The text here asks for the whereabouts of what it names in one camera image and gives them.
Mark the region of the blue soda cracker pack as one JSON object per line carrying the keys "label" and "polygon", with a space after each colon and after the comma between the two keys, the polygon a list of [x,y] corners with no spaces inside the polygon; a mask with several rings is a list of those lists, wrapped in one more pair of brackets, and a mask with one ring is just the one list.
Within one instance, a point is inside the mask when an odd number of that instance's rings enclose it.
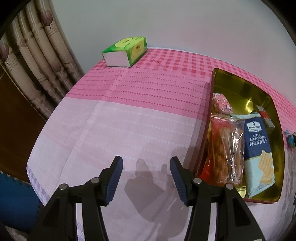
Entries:
{"label": "blue soda cracker pack", "polygon": [[244,120],[246,195],[248,198],[252,198],[275,183],[270,142],[260,114],[232,114],[231,116],[238,120]]}

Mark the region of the red clear snack pack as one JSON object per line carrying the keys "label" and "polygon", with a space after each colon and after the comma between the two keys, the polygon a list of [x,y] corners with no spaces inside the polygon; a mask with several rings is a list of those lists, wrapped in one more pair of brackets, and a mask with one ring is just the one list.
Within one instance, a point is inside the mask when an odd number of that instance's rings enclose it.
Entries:
{"label": "red clear snack pack", "polygon": [[244,120],[212,114],[207,158],[200,178],[210,185],[241,186],[244,169]]}

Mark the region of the light blue candy packet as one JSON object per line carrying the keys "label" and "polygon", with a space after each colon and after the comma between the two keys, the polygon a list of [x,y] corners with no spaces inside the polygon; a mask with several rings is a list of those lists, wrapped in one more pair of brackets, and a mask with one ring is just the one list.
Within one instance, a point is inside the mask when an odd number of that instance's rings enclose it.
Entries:
{"label": "light blue candy packet", "polygon": [[295,148],[296,133],[295,132],[291,133],[289,130],[286,130],[285,134],[286,134],[286,140],[287,140],[288,146],[291,148]]}

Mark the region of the dark sesame bar pack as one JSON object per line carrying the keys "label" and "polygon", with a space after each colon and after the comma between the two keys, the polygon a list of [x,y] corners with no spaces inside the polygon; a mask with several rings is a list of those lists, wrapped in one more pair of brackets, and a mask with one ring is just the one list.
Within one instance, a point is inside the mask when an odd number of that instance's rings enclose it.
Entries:
{"label": "dark sesame bar pack", "polygon": [[258,112],[263,120],[265,129],[267,133],[271,133],[271,131],[275,128],[272,120],[270,119],[269,115],[267,114],[266,110],[263,106],[256,105],[255,111]]}

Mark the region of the pink white candy packet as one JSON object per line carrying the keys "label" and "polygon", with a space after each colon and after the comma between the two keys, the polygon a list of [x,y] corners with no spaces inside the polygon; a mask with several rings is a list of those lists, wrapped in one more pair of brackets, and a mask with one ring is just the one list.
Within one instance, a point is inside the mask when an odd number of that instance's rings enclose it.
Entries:
{"label": "pink white candy packet", "polygon": [[217,114],[231,115],[233,109],[224,94],[214,93],[212,96],[212,112]]}

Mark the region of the blue floor mat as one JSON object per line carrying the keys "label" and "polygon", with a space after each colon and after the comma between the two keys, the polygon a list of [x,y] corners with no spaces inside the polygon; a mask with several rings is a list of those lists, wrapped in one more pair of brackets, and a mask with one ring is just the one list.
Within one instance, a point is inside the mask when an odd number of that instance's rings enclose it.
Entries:
{"label": "blue floor mat", "polygon": [[1,172],[1,223],[22,232],[30,232],[41,208],[31,184]]}

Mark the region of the red gold toffee tin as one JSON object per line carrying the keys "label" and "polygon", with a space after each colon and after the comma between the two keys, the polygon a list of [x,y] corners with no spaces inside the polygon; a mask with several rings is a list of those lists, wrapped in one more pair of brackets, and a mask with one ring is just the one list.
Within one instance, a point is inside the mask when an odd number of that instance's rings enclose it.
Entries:
{"label": "red gold toffee tin", "polygon": [[210,99],[207,104],[206,111],[206,124],[202,135],[201,149],[194,166],[194,175],[196,177],[200,177],[207,158],[210,116],[212,114],[217,114],[212,112],[212,96],[214,93],[221,93],[225,95],[233,109],[233,114],[246,115],[258,113],[255,111],[256,105],[263,106],[266,110],[275,125],[275,128],[271,131],[271,133],[267,134],[270,142],[271,153],[273,155],[275,183],[265,191],[252,198],[248,198],[246,195],[244,200],[248,202],[268,204],[279,201],[284,179],[285,149],[280,119],[273,99],[267,92],[263,91],[253,83],[219,68],[215,68],[212,72]]}

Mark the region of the pink checked tablecloth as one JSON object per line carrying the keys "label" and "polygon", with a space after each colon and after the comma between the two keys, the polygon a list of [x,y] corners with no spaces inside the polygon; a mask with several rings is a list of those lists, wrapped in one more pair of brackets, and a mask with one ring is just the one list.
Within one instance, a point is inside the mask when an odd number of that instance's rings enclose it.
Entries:
{"label": "pink checked tablecloth", "polygon": [[198,153],[211,73],[220,68],[266,91],[284,131],[295,107],[271,85],[234,65],[177,50],[149,49],[131,68],[100,61],[47,120],[27,164],[46,204],[57,187],[84,184],[123,158],[114,200],[102,209],[110,240],[183,240],[190,209],[180,201],[170,159],[185,166]]}

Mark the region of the beige patterned curtain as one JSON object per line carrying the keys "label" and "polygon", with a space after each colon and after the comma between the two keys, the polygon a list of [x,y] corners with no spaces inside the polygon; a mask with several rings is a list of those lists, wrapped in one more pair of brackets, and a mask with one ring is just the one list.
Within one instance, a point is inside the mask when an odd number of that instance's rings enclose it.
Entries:
{"label": "beige patterned curtain", "polygon": [[82,78],[49,1],[1,1],[1,67],[48,119]]}

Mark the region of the green tissue box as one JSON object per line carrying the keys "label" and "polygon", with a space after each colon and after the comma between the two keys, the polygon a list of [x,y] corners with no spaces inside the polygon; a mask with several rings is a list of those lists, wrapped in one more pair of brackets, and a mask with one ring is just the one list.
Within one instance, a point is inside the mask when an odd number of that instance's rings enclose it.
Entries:
{"label": "green tissue box", "polygon": [[132,67],[147,51],[146,37],[124,38],[102,51],[108,67]]}

